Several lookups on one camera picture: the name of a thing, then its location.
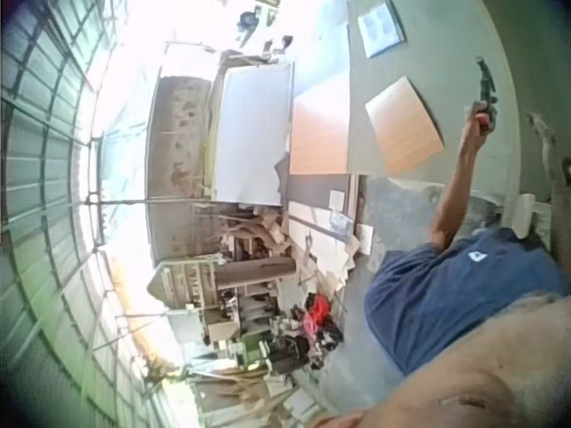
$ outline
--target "orange laminate board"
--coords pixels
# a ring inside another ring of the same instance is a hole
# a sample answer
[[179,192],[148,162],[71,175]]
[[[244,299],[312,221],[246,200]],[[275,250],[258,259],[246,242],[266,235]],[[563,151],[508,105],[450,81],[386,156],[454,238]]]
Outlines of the orange laminate board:
[[290,174],[345,174],[349,141],[349,72],[294,100]]
[[367,103],[387,174],[410,171],[443,149],[443,142],[407,78]]

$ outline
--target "white panel board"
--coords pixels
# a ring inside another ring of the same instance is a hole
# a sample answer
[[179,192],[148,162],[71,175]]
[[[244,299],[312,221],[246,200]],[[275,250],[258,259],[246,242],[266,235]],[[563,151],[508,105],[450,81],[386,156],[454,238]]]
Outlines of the white panel board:
[[292,70],[291,63],[228,70],[219,112],[217,201],[280,204],[274,166],[286,153]]

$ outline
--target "t-shirt logo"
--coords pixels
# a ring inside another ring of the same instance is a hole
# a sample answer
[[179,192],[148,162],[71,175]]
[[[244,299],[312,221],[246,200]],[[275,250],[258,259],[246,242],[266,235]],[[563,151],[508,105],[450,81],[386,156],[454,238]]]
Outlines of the t-shirt logo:
[[480,251],[472,251],[472,252],[469,252],[469,253],[468,253],[468,256],[470,256],[470,258],[471,258],[473,261],[475,261],[475,262],[482,261],[483,259],[485,259],[486,257],[488,257],[487,254],[483,254],[483,253],[480,252]]

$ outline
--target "workshop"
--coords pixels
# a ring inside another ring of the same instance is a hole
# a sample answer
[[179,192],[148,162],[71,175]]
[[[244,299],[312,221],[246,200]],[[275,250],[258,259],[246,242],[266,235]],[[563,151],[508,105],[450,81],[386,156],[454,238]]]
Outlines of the workshop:
[[8,426],[571,416],[571,6],[3,0]]

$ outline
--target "person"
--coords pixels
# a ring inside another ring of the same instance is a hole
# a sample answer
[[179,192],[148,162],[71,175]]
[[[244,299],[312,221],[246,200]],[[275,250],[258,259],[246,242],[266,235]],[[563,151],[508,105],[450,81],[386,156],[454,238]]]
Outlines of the person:
[[454,242],[491,129],[486,108],[467,114],[428,242],[387,252],[365,297],[373,337],[408,377],[372,409],[317,426],[551,426],[571,400],[569,272],[533,233],[494,228]]

